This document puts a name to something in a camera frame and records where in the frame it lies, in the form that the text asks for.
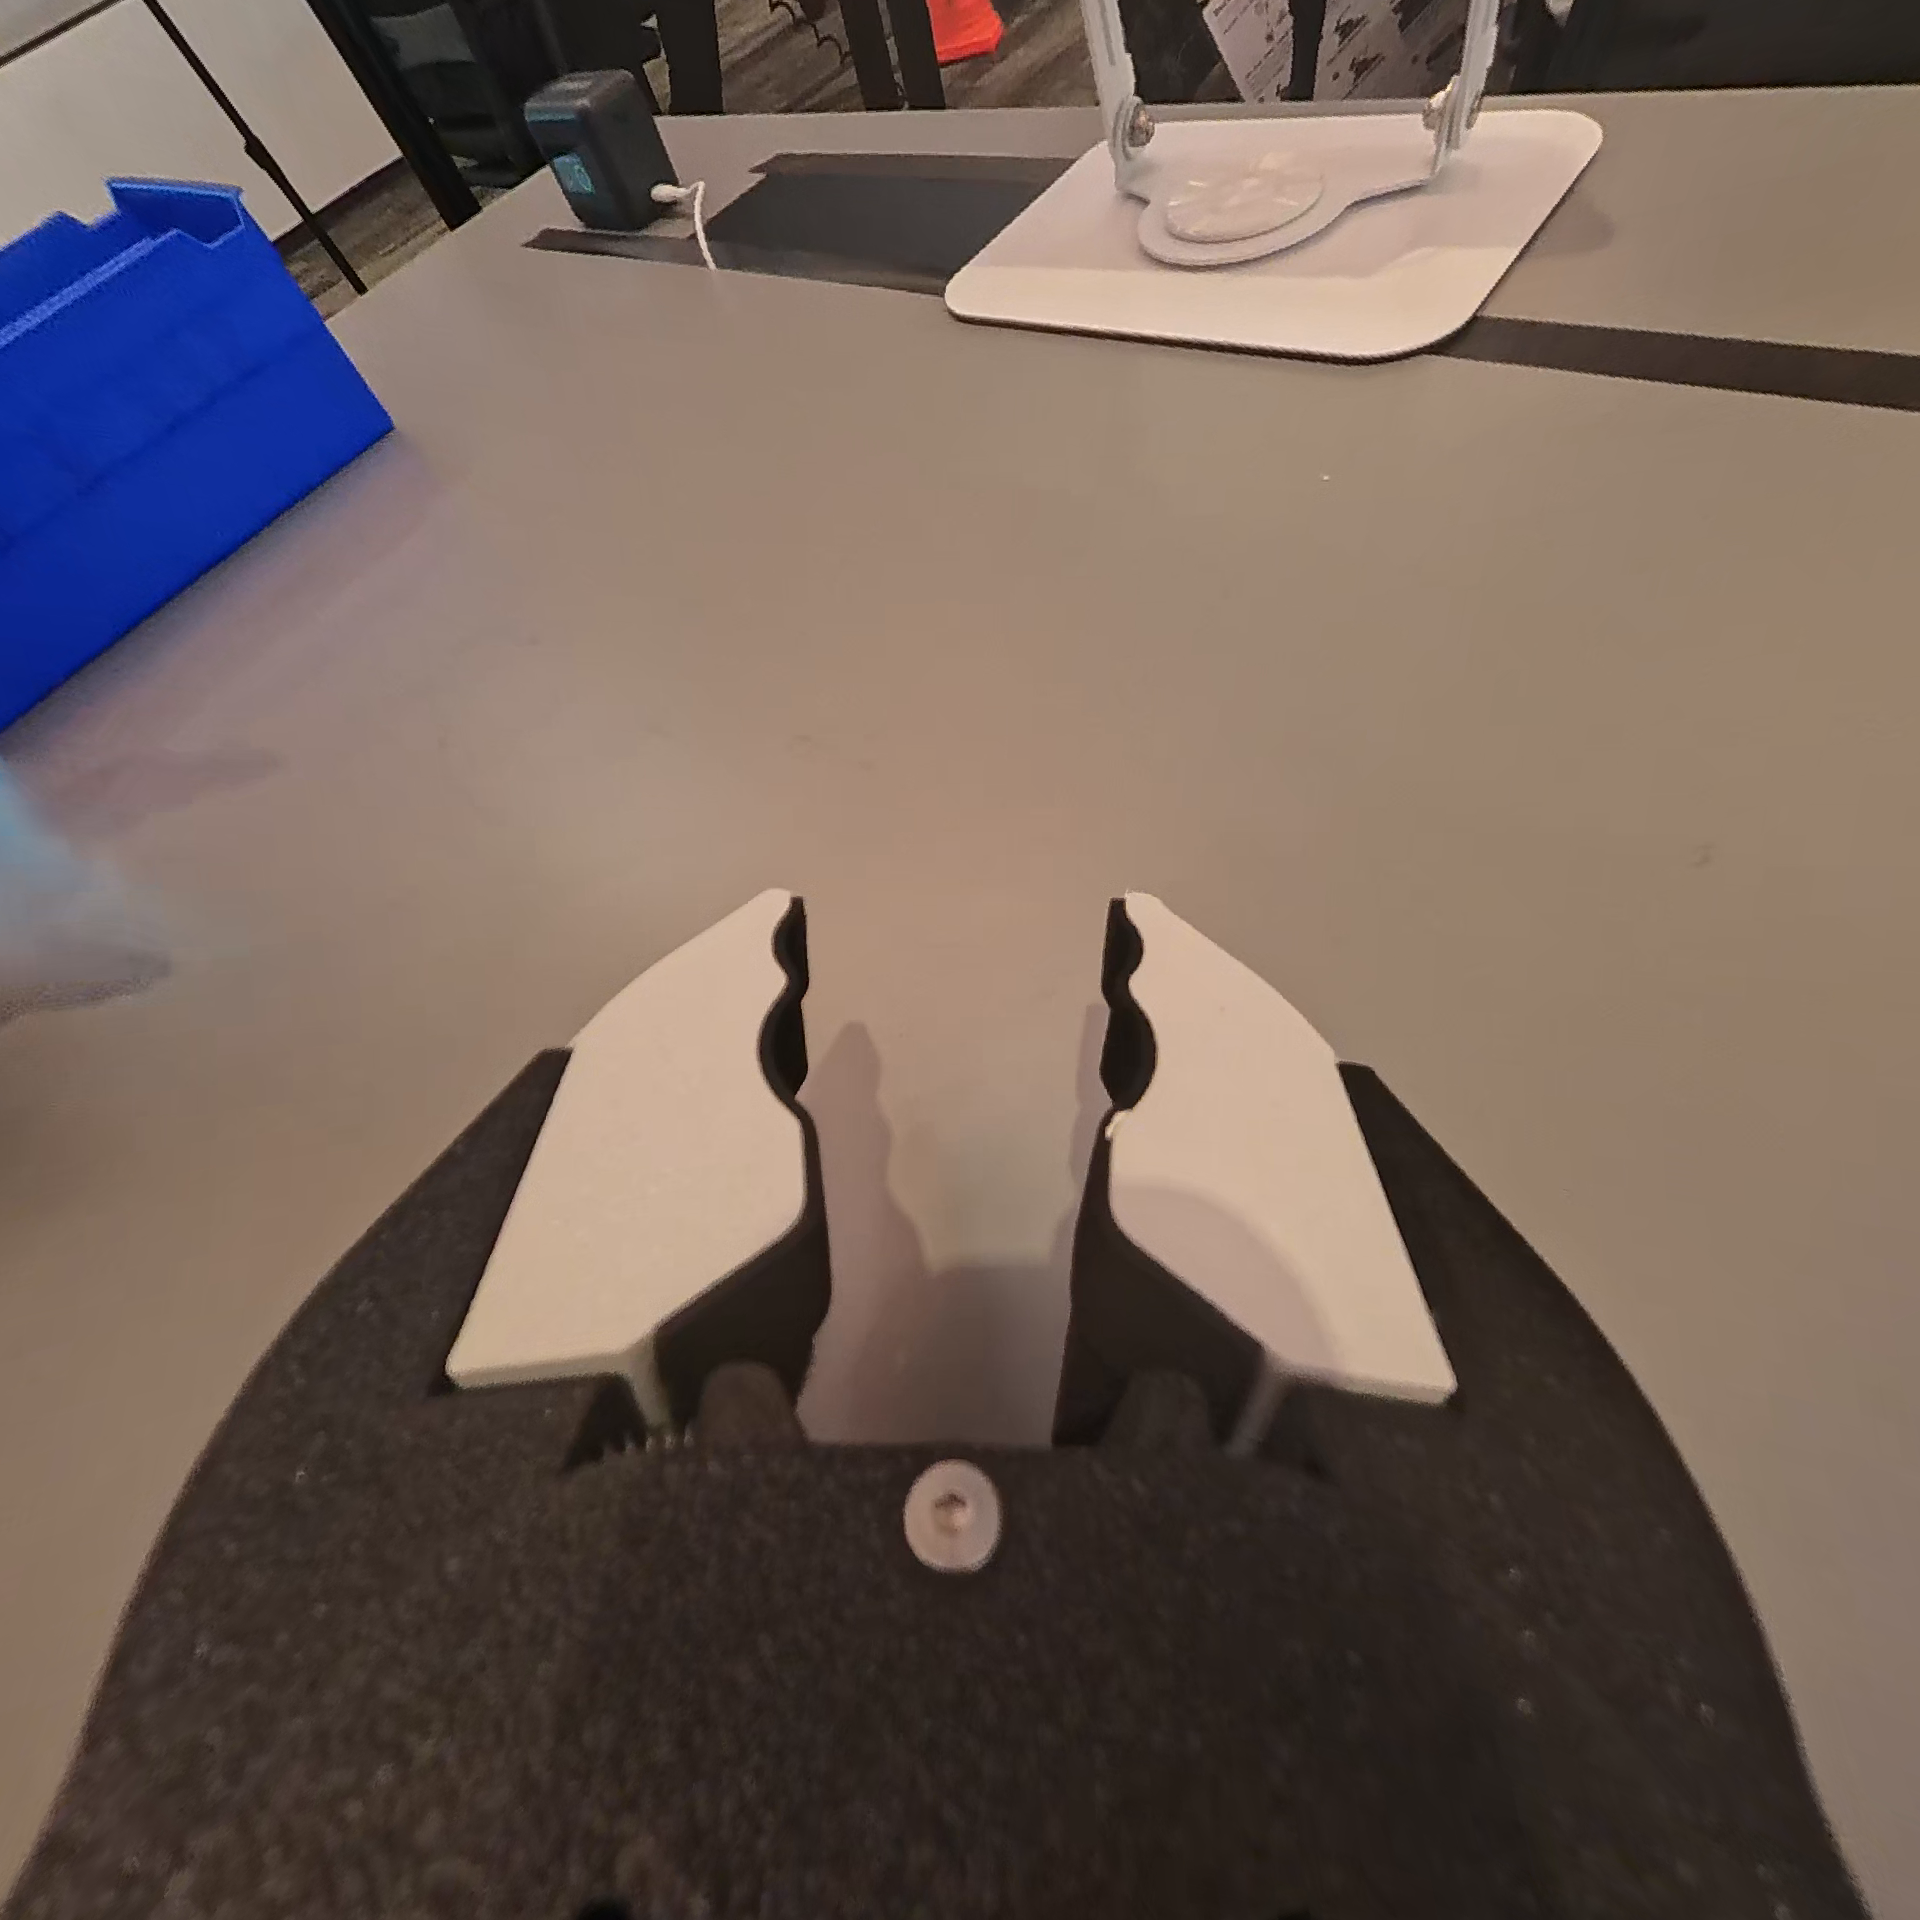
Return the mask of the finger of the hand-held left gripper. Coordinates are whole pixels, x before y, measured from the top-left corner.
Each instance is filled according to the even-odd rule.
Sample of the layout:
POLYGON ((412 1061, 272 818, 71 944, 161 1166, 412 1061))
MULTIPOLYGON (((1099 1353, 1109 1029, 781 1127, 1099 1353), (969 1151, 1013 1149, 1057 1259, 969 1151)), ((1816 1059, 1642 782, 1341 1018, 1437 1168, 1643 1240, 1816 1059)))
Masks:
POLYGON ((3 1025, 147 994, 173 972, 165 911, 71 844, 3 770, 3 1025))

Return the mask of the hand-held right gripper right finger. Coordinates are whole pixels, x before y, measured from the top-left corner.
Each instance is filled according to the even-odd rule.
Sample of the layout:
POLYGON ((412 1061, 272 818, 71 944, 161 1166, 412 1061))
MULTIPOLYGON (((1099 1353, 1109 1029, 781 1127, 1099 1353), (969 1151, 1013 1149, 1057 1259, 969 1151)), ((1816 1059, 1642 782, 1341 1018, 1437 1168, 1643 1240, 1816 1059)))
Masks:
POLYGON ((1304 1391, 1435 1411, 1459 1393, 1335 1048, 1151 894, 1109 900, 1107 1111, 1067 1261, 1054 1447, 1112 1442, 1172 1380, 1203 1442, 1274 1443, 1304 1391))

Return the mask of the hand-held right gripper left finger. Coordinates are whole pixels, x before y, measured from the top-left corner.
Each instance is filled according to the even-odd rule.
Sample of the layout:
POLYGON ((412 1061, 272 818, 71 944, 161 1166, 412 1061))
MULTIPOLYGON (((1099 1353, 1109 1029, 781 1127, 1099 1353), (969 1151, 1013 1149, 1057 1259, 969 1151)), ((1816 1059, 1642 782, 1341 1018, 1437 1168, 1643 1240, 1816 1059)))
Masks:
POLYGON ((692 1424, 731 1365, 793 1405, 830 1303, 803 1111, 803 899, 767 888, 622 985, 565 1064, 447 1348, 461 1391, 622 1380, 692 1424))

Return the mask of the blue plastic bin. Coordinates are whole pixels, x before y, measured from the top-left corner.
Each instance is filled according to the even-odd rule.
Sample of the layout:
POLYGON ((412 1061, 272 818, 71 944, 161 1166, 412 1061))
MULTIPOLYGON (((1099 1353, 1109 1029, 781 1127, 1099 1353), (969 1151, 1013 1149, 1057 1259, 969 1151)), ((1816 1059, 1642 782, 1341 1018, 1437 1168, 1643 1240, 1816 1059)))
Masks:
POLYGON ((3 252, 3 725, 393 420, 224 184, 108 181, 3 252))

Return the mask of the black tripod stand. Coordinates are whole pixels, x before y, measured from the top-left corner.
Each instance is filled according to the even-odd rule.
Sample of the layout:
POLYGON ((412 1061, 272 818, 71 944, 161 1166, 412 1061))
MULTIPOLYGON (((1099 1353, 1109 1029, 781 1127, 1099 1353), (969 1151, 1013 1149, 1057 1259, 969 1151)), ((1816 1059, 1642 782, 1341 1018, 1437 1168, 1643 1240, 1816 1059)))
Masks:
POLYGON ((187 73, 200 83, 205 97, 211 105, 224 117, 229 128, 239 136, 243 155, 248 162, 275 185, 278 197, 286 198, 287 208, 295 213, 295 224, 310 240, 322 256, 332 263, 336 276, 342 279, 345 288, 363 299, 368 294, 364 279, 358 272, 358 269, 350 263, 348 252, 333 243, 332 231, 324 226, 324 218, 309 206, 309 200, 300 197, 300 189, 291 181, 291 175, 283 171, 266 142, 251 128, 246 117, 237 109, 237 104, 229 97, 225 87, 212 78, 211 68, 200 56, 200 51, 187 42, 175 16, 161 3, 142 3, 143 11, 151 16, 167 43, 179 55, 187 73))

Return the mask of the black charger box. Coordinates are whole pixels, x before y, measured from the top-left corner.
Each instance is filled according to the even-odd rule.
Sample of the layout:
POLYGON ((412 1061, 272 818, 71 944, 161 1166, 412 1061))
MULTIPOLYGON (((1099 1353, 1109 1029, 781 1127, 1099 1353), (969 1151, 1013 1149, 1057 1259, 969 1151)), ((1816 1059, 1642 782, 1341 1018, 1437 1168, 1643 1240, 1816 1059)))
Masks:
POLYGON ((637 231, 668 212, 655 191, 680 189, 676 171, 633 73, 568 73, 526 95, 523 122, 583 229, 637 231))

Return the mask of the white document stand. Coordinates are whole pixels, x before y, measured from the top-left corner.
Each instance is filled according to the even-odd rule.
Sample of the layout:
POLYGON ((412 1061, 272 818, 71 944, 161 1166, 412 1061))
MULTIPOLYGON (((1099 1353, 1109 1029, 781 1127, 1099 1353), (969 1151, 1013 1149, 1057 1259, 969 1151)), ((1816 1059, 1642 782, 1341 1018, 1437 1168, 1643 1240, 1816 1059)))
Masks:
POLYGON ((1418 110, 1202 117, 1162 132, 1120 6, 1081 6, 1102 140, 950 280, 960 321, 1380 364, 1474 319, 1601 148, 1569 109, 1477 132, 1501 6, 1418 110))

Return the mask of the printed instruction sheet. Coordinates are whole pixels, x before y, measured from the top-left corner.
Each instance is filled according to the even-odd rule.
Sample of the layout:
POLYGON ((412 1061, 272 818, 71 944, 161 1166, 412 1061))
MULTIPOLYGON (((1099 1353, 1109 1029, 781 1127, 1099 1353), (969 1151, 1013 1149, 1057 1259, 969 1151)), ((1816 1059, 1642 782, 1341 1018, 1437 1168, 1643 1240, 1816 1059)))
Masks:
POLYGON ((1416 100, 1461 65, 1467 3, 1210 3, 1203 23, 1246 104, 1416 100))

